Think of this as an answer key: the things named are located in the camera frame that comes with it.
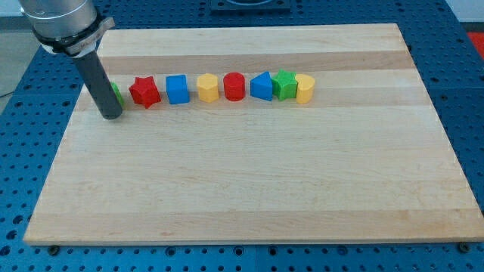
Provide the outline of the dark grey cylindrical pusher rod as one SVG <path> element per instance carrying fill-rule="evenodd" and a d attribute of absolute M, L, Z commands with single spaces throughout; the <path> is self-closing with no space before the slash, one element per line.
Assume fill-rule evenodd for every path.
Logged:
<path fill-rule="evenodd" d="M 82 57 L 74 57 L 73 62 L 102 117 L 108 120 L 120 117 L 122 106 L 97 53 L 91 51 Z"/>

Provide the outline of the grey flange mount plate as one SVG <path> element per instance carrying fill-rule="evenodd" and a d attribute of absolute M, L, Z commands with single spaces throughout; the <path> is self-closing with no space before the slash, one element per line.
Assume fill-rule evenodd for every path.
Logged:
<path fill-rule="evenodd" d="M 33 29 L 34 36 L 42 47 L 50 54 L 66 54 L 70 57 L 79 55 L 85 49 L 92 50 L 94 45 L 106 31 L 115 26 L 112 17 L 97 16 L 95 21 L 83 31 L 61 38 L 48 38 Z"/>

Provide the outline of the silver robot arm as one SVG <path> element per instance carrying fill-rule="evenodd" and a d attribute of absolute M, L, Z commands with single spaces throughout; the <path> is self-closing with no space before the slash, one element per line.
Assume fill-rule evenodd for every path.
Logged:
<path fill-rule="evenodd" d="M 91 0 L 20 0 L 21 12 L 33 34 L 51 54 L 72 58 L 100 114 L 105 119 L 122 115 L 121 103 L 96 52 L 98 41 L 115 26 Z"/>

